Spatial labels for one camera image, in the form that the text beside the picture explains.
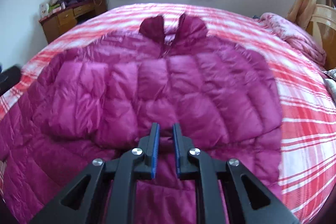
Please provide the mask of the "wooden headboard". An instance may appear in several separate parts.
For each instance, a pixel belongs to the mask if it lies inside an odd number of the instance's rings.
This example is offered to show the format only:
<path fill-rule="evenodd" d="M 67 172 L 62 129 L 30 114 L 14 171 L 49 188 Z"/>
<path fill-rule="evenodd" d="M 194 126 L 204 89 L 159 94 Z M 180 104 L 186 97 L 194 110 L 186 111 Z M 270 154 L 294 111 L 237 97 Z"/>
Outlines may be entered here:
<path fill-rule="evenodd" d="M 335 69 L 335 8 L 315 5 L 307 32 L 326 52 L 326 69 Z"/>

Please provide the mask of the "white floral pillow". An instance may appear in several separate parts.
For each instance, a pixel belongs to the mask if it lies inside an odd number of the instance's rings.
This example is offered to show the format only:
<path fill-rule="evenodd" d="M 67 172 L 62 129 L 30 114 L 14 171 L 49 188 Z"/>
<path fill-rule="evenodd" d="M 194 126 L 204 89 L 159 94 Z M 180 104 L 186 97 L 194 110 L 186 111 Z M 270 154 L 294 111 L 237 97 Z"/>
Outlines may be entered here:
<path fill-rule="evenodd" d="M 324 79 L 324 83 L 331 98 L 336 103 L 336 82 L 333 79 Z"/>

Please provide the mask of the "pink folded quilt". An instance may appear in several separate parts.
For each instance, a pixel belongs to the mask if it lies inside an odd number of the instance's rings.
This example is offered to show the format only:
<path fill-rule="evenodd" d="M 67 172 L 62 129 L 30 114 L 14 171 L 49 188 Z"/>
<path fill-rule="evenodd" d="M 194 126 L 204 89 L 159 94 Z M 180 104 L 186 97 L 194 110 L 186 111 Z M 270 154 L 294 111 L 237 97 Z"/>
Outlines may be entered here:
<path fill-rule="evenodd" d="M 308 59 L 321 67 L 325 66 L 325 50 L 301 27 L 271 12 L 262 14 L 260 22 L 265 24 L 281 40 L 287 42 L 292 48 L 300 51 Z"/>

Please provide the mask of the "magenta puffer jacket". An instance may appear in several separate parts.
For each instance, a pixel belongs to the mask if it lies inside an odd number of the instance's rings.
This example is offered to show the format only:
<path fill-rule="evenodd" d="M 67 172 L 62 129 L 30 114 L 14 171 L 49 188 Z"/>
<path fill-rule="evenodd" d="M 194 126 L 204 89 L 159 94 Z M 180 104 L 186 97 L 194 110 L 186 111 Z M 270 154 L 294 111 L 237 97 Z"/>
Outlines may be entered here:
<path fill-rule="evenodd" d="M 93 159 L 160 125 L 158 170 L 137 184 L 136 223 L 194 223 L 195 188 L 174 170 L 172 126 L 210 156 L 239 159 L 276 196 L 282 110 L 264 57 L 181 15 L 145 19 L 54 57 L 1 121 L 3 197 L 28 223 Z"/>

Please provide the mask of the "striped pillow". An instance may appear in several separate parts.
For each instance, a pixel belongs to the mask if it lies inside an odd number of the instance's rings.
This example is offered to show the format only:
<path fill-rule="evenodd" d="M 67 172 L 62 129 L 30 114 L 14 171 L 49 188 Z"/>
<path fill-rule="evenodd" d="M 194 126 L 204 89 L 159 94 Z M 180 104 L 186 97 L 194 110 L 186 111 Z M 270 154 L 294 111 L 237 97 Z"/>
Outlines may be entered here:
<path fill-rule="evenodd" d="M 327 77 L 336 81 L 336 69 L 330 69 L 329 71 L 324 71 L 323 73 L 327 75 Z"/>

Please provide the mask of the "red plaid bed sheet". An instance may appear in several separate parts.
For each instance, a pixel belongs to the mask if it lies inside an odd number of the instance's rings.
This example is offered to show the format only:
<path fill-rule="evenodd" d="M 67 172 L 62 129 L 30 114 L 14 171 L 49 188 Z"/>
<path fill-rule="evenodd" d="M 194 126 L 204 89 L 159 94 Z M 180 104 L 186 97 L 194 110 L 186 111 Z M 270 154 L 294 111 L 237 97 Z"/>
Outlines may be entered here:
<path fill-rule="evenodd" d="M 209 35 L 238 43 L 266 60 L 282 110 L 278 167 L 281 194 L 277 197 L 302 223 L 311 221 L 335 186 L 335 103 L 319 65 L 260 20 L 189 5 L 150 3 L 110 10 L 72 28 L 25 65 L 21 82 L 1 99 L 1 121 L 60 53 L 86 47 L 110 32 L 137 32 L 145 19 L 156 16 L 163 17 L 166 31 L 174 30 L 183 14 L 204 21 Z"/>

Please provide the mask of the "brown wooden desk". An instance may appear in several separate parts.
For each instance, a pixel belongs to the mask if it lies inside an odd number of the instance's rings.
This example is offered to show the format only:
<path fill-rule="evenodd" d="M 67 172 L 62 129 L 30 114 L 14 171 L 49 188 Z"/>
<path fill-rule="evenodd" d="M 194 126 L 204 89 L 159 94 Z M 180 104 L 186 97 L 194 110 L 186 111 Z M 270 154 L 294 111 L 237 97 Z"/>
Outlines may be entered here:
<path fill-rule="evenodd" d="M 39 20 L 47 43 L 52 43 L 75 26 L 103 14 L 107 7 L 106 0 L 85 0 Z"/>

